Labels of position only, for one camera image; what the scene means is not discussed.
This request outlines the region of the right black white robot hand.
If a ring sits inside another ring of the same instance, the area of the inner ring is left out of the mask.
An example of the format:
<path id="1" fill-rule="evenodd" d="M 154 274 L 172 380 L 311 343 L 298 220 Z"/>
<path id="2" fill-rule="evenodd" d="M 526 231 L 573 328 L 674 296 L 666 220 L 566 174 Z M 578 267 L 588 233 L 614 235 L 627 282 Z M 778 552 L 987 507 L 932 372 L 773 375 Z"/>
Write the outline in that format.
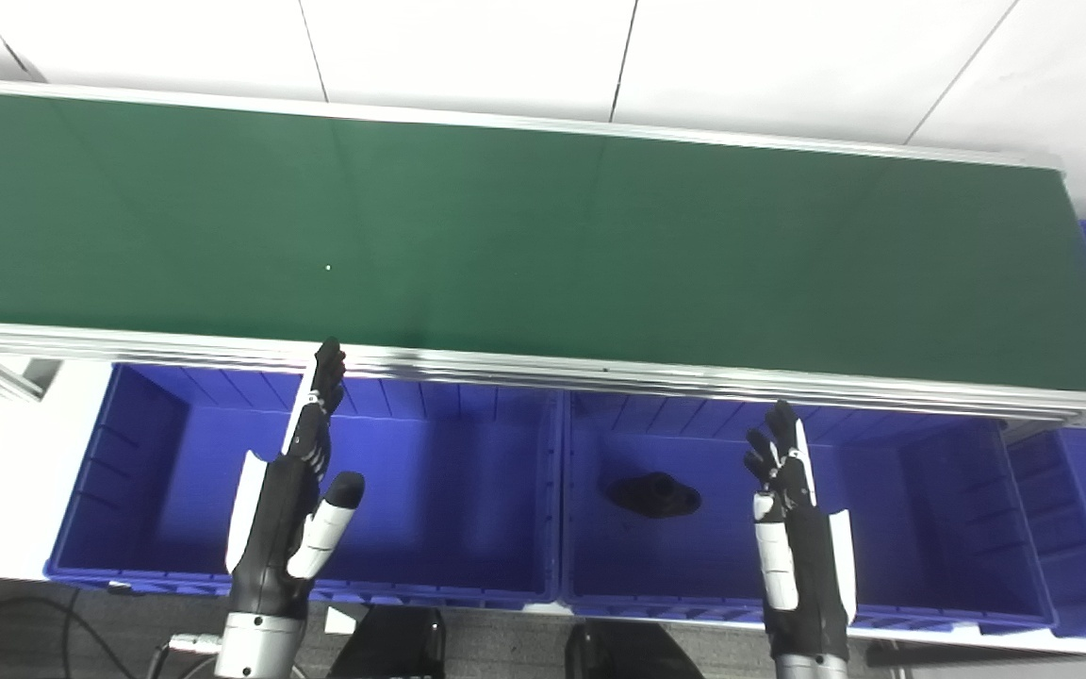
<path id="1" fill-rule="evenodd" d="M 850 513 L 820 507 L 801 417 L 779 400 L 747 433 L 743 464 L 759 483 L 752 520 L 763 624 L 779 678 L 845 678 L 858 609 Z"/>

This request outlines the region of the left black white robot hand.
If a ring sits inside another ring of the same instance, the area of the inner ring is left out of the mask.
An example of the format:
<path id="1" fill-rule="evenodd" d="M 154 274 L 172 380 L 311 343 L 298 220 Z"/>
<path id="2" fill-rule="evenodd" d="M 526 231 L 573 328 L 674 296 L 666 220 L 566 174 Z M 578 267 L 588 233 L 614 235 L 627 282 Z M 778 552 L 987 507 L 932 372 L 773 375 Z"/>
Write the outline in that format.
<path id="1" fill-rule="evenodd" d="M 285 451 L 264 464 L 244 544 L 225 556 L 230 609 L 245 621 L 306 619 L 318 575 L 365 498 L 361 471 L 340 471 L 328 489 L 321 486 L 332 454 L 329 429 L 345 395 L 345 357 L 336 337 L 316 349 Z"/>

